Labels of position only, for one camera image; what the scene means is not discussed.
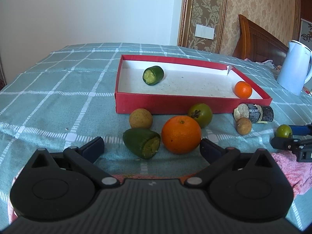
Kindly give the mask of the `small green persimmon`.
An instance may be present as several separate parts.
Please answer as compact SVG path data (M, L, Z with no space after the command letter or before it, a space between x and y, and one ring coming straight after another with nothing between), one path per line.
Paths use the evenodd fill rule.
M291 134L292 129L289 125L283 124L276 129L276 137L289 138Z

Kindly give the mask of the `small brown longan fruit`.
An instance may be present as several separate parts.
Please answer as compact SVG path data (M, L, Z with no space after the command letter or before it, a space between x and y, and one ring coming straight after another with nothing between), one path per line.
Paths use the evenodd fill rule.
M242 117L236 122L236 131L240 135L247 135L252 129L252 123L248 118Z

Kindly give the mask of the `large orange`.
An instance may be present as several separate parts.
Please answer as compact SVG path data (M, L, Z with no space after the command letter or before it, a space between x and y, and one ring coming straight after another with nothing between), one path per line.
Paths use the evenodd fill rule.
M201 128L188 116L175 116L164 124L161 139L168 151L180 155L188 154L200 144Z

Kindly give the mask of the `dark sugarcane piece front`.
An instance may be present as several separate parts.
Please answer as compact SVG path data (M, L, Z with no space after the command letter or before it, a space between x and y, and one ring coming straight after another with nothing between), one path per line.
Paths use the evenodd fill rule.
M247 118L254 124L261 120L263 111L260 105L240 104L234 109L233 116L235 121L241 118Z

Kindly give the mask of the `dark sugarcane piece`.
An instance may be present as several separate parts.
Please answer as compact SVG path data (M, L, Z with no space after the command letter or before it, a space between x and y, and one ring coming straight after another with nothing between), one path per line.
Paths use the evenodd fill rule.
M235 121L241 118L247 118L254 124L261 120L263 111L260 105L240 104L234 109L233 116Z
M274 112L270 106L260 106L260 118L257 123L267 123L274 120Z

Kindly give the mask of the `green cucumber piece tapered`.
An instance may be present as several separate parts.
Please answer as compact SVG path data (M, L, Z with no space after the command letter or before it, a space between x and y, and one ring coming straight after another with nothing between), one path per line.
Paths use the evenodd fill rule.
M141 159L151 159L158 151L161 137L146 128L131 128L123 133L123 142L128 150Z

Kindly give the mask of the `large brown longan fruit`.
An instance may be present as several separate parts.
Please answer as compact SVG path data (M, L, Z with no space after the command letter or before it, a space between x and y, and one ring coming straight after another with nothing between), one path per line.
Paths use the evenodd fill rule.
M152 123L153 117L151 113L144 108L134 110L129 116L129 124L132 128L149 129Z

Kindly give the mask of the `pink towel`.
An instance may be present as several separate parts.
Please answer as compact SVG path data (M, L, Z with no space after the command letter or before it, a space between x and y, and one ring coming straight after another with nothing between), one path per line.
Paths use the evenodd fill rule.
M293 189L293 199L311 189L311 163L297 162L289 151L271 153Z

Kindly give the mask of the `white electric kettle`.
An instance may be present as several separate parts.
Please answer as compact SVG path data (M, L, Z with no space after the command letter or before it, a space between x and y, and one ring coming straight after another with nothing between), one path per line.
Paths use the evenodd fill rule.
M304 84L310 79L311 49L301 42L291 40L277 77L277 83L292 94L299 96Z

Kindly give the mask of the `floral pillow clothes heap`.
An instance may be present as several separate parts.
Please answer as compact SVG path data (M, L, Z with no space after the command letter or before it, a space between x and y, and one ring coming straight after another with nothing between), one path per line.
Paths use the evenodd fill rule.
M251 61L250 59L244 59L244 61L251 66L252 70L258 72L259 74L263 74L266 77L276 79L280 73L281 66L275 65L271 59L262 62Z

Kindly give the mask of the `small orange tangerine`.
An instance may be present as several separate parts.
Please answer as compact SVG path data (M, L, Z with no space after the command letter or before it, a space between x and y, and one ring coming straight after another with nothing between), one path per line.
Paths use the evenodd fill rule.
M239 81L234 86L234 94L236 94L236 96L238 96L238 98L248 99L252 95L252 87L249 83L247 83L245 81Z

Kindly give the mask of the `red shallow cardboard box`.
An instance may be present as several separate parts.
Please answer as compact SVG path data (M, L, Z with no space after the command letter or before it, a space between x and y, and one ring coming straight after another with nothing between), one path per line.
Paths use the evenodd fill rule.
M147 85L145 69L160 66L164 78ZM245 81L252 95L241 99L234 86ZM272 98L254 81L230 64L176 57L122 55L115 88L116 112L130 114L138 108L152 114L186 114L194 104L205 103L213 113L232 113L239 104L269 106Z

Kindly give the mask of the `wooden bed headboard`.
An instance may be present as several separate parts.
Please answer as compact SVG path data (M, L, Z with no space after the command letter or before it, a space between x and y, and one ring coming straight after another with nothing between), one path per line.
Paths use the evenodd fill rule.
M288 47L259 25L240 14L238 16L241 35L233 52L239 59L253 62L272 60L274 65L282 65Z

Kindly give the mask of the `white wall switch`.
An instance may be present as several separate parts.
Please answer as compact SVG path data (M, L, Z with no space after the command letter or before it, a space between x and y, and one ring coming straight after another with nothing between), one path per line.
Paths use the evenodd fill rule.
M213 40L215 35L215 29L213 27L207 27L205 25L197 24L195 27L195 37L201 37L203 39Z

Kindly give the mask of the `golden decorative wall frame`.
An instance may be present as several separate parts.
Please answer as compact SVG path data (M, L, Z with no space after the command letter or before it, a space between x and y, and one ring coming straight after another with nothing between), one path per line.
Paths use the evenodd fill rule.
M219 53L225 29L228 0L182 0L178 45ZM212 37L196 36L196 26L214 29Z

